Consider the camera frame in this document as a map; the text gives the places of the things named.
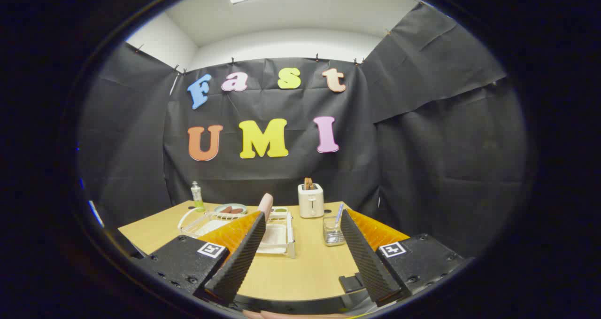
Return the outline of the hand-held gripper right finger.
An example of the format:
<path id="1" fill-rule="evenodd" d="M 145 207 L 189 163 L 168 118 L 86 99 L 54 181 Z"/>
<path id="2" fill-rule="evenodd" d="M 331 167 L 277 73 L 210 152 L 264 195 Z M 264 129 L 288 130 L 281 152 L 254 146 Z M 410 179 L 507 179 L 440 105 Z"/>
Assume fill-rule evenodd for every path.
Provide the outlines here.
<path id="1" fill-rule="evenodd" d="M 355 210 L 343 210 L 340 227 L 367 293 L 378 306 L 432 288 L 472 262 L 434 236 L 407 236 Z"/>

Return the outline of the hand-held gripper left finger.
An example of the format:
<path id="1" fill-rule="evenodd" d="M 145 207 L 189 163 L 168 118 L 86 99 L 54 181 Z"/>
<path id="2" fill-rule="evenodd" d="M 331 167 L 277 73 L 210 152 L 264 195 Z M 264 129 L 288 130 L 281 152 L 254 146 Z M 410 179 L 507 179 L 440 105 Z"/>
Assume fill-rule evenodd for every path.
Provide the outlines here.
<path id="1" fill-rule="evenodd" d="M 265 213 L 257 210 L 199 238 L 180 234 L 134 263 L 176 291 L 227 306 L 245 280 L 265 231 Z"/>

